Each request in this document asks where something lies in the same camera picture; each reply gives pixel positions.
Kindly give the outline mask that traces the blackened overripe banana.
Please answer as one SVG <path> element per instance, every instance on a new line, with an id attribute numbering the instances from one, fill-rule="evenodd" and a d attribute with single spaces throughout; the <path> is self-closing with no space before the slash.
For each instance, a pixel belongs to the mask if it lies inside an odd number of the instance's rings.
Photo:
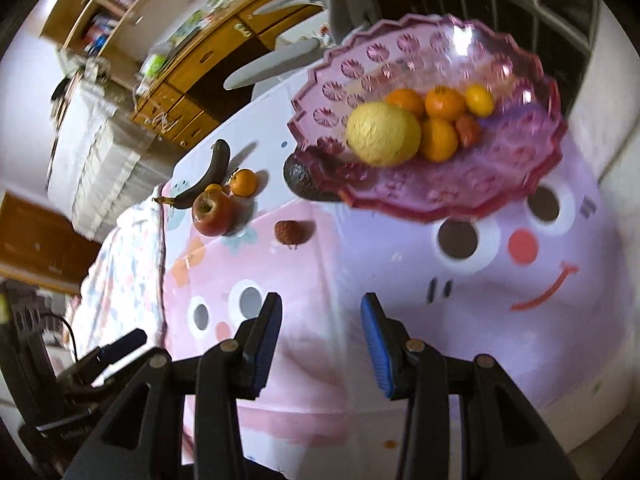
<path id="1" fill-rule="evenodd" d="M 227 174 L 230 162 L 230 146 L 224 139 L 218 139 L 212 146 L 212 157 L 206 173 L 194 185 L 180 194 L 154 197 L 155 203 L 174 207 L 175 209 L 189 209 L 195 200 L 211 184 L 221 184 Z"/>

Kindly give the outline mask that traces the wooden desk with drawers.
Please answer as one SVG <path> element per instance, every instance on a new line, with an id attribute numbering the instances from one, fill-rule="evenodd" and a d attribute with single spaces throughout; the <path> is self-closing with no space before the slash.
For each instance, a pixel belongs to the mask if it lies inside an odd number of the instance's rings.
<path id="1" fill-rule="evenodd" d="M 131 121 L 189 151 L 248 104 L 252 89 L 227 90 L 227 77 L 270 53 L 277 36 L 319 12 L 311 4 L 257 12 L 271 1 L 236 0 L 215 13 L 134 100 Z"/>

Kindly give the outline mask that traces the dark avocado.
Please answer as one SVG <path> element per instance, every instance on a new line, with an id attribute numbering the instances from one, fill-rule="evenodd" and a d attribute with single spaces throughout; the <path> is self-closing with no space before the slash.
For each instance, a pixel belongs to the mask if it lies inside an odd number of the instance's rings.
<path id="1" fill-rule="evenodd" d="M 312 202 L 339 203 L 340 196 L 320 190 L 312 180 L 308 168 L 295 154 L 288 155 L 283 164 L 283 179 L 288 188 L 299 198 Z"/>

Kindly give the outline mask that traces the small mandarin orange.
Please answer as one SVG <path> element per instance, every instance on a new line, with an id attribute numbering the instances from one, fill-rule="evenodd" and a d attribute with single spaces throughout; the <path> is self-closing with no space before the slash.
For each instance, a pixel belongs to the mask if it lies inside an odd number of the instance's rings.
<path id="1" fill-rule="evenodd" d="M 424 99 L 412 89 L 399 88 L 393 90 L 386 96 L 385 102 L 412 113 L 419 120 L 425 115 Z"/>
<path id="2" fill-rule="evenodd" d="M 459 138 L 454 125 L 440 118 L 427 119 L 422 124 L 420 153 L 429 162 L 446 162 L 459 146 Z"/>
<path id="3" fill-rule="evenodd" d="M 436 86 L 427 92 L 424 107 L 428 117 L 455 122 L 468 109 L 464 96 L 453 88 Z"/>

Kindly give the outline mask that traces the red apple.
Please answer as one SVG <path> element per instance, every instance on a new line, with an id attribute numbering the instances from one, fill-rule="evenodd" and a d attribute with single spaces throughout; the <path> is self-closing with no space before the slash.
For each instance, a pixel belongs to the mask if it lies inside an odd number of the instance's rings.
<path id="1" fill-rule="evenodd" d="M 192 206 L 194 229 L 214 237 L 226 234 L 233 226 L 235 209 L 231 198 L 221 190 L 201 193 Z"/>

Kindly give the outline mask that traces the grey office chair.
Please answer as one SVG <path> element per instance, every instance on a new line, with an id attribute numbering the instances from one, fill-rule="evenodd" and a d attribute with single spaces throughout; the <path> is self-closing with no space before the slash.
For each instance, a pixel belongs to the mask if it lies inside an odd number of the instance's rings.
<path id="1" fill-rule="evenodd" d="M 258 88 L 254 93 L 259 94 L 285 80 L 290 73 L 316 62 L 324 52 L 341 46 L 380 19 L 374 0 L 273 0 L 253 14 L 273 14 L 298 4 L 317 8 L 319 12 L 277 34 L 274 50 L 229 75 L 224 81 L 225 89 L 256 84 Z"/>

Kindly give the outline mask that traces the cartoon monster tablecloth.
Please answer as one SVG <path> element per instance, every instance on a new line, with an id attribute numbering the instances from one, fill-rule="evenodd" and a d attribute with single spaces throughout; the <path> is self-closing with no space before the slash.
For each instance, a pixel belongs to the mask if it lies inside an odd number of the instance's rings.
<path id="1" fill-rule="evenodd" d="M 311 203 L 282 177 L 301 84 L 280 84 L 214 131 L 266 178 L 250 223 L 221 237 L 198 234 L 186 212 L 165 224 L 173 358 L 200 356 L 268 292 L 281 296 L 268 384 L 239 406 L 246 454 L 294 478 L 393 477 L 405 407 L 373 376 L 360 322 L 367 292 L 446 356 L 494 356 L 564 448 L 620 414 L 631 394 L 631 286 L 617 224 L 574 139 L 534 198 L 470 224 Z M 280 220 L 304 226 L 303 244 L 276 240 Z"/>

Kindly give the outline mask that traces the white lace covered piano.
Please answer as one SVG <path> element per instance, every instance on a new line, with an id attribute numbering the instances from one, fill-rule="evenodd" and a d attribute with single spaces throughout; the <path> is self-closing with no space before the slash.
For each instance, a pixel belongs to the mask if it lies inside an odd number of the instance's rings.
<path id="1" fill-rule="evenodd" d="M 82 70 L 52 94 L 54 140 L 47 198 L 88 240 L 103 242 L 118 217 L 167 182 L 184 151 L 130 119 L 119 84 L 95 84 Z"/>

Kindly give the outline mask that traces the brown wooden door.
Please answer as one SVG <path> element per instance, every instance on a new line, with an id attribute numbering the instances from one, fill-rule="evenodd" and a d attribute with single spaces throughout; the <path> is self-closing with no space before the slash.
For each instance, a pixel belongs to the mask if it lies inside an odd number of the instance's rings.
<path id="1" fill-rule="evenodd" d="M 101 245 L 60 214 L 9 192 L 1 200 L 1 276 L 77 294 Z"/>

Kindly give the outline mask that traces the wooden bookshelf with books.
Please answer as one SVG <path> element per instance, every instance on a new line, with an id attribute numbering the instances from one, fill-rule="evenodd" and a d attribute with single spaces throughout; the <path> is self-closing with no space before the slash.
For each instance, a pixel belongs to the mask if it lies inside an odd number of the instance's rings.
<path id="1" fill-rule="evenodd" d="M 131 90 L 149 50 L 169 37 L 206 0 L 56 0 L 40 36 L 81 55 L 89 42 L 91 21 L 105 12 L 114 18 L 104 32 L 99 56 L 111 65 L 111 78 Z"/>

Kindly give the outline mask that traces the mandarin orange with stem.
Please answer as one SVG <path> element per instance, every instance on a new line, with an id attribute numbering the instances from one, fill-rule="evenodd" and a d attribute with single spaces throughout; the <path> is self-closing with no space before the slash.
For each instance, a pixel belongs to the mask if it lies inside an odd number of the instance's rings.
<path id="1" fill-rule="evenodd" d="M 252 197 L 258 188 L 258 177 L 250 169 L 236 170 L 229 180 L 229 190 L 234 196 Z"/>

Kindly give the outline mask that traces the brown lychee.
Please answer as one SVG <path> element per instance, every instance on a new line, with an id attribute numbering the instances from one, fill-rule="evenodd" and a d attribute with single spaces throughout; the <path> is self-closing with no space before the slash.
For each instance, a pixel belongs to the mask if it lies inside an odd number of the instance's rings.
<path id="1" fill-rule="evenodd" d="M 296 220 L 280 220 L 274 225 L 274 237 L 288 247 L 297 247 L 306 240 L 304 226 Z"/>
<path id="2" fill-rule="evenodd" d="M 471 114 L 461 115 L 454 123 L 462 148 L 474 148 L 482 140 L 483 128 Z"/>

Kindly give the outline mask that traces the yellow-orange kumquat-like citrus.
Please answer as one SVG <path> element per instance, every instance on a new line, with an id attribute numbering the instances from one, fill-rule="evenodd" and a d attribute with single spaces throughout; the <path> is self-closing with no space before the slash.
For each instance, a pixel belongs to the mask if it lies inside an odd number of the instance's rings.
<path id="1" fill-rule="evenodd" d="M 489 117 L 495 110 L 491 92 L 482 84 L 471 84 L 464 92 L 466 107 L 476 117 Z"/>

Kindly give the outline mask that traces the floral fleece blanket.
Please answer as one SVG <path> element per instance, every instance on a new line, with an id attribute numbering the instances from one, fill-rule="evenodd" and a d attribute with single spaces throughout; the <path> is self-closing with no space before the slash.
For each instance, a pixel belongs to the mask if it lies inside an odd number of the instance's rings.
<path id="1" fill-rule="evenodd" d="M 142 350 L 164 344 L 164 210 L 155 201 L 161 190 L 157 186 L 117 218 L 80 285 L 70 326 L 82 356 L 136 328 L 146 335 Z"/>

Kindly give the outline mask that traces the white curtain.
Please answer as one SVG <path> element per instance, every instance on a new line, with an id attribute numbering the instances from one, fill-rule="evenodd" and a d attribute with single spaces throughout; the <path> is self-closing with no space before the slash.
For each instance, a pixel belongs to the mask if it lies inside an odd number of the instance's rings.
<path id="1" fill-rule="evenodd" d="M 599 2 L 592 55 L 570 112 L 574 138 L 613 209 L 634 290 L 639 327 L 639 53 L 612 10 Z M 612 422 L 572 453 L 586 478 L 611 467 L 639 423 L 639 337 L 626 350 L 631 394 Z"/>

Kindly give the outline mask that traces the pink scalloped plastic fruit plate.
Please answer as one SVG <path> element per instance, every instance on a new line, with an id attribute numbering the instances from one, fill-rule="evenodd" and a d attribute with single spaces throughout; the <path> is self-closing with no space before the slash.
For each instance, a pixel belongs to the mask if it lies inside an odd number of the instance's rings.
<path id="1" fill-rule="evenodd" d="M 319 190 L 420 222 L 475 220 L 533 193 L 567 129 L 536 55 L 450 15 L 357 32 L 292 105 L 295 153 Z"/>

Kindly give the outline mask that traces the yellow pear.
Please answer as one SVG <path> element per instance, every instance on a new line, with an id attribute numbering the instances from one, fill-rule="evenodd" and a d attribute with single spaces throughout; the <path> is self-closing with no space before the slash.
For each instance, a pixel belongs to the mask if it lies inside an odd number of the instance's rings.
<path id="1" fill-rule="evenodd" d="M 408 110 L 385 102 L 359 105 L 349 115 L 345 142 L 372 167 L 393 167 L 416 156 L 422 140 L 421 124 Z"/>

